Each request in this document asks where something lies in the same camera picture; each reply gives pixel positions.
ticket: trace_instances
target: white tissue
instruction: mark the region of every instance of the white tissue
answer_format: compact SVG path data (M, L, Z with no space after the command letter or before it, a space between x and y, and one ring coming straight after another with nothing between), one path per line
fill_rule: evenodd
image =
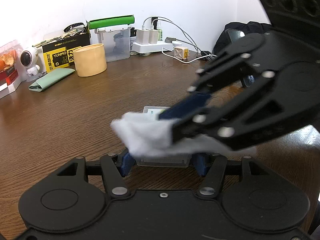
M165 157L193 153L219 153L225 156L256 154L256 147L232 151L216 139L203 134L172 144L171 128L175 121L176 119L155 120L154 115L129 112L121 119L113 120L111 127L133 157Z

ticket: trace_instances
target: wood grain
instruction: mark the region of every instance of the wood grain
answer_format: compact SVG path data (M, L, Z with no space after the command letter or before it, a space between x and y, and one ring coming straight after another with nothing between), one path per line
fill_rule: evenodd
M0 100L0 232L12 239L25 226L18 212L21 194L50 172L78 155L87 160L105 153L119 153L124 145L110 122L144 106L170 106L184 96L203 64L187 65L161 53L108 63L96 76L80 78L75 73L38 93L21 84ZM241 90L224 88L213 97L221 105ZM312 127L258 146L257 158L280 173L310 198L313 217L320 187L320 136ZM225 186L236 182L226 178ZM192 168L134 167L125 179L134 188L193 188L201 183ZM90 182L102 188L101 178Z

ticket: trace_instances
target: folded green cloth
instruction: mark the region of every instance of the folded green cloth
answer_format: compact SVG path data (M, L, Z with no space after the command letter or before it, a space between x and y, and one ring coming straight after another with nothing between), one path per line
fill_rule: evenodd
M47 75L37 79L36 82L32 83L32 85L29 86L29 90L41 92L74 71L75 70L72 68L56 68Z

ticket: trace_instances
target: spray bottle cap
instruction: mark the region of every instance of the spray bottle cap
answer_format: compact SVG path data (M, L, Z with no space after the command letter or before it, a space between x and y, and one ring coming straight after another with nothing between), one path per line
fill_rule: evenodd
M160 29L161 29L161 22L157 21L157 30L160 30Z

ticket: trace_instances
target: black strap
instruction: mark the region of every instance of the black strap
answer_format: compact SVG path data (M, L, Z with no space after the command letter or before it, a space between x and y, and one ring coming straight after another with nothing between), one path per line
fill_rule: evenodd
M65 28L63 31L66 33L68 31L70 31L72 28L74 27L78 27L78 26L81 26L83 25L84 26L84 23L74 23L74 24L71 24L69 25L67 28Z

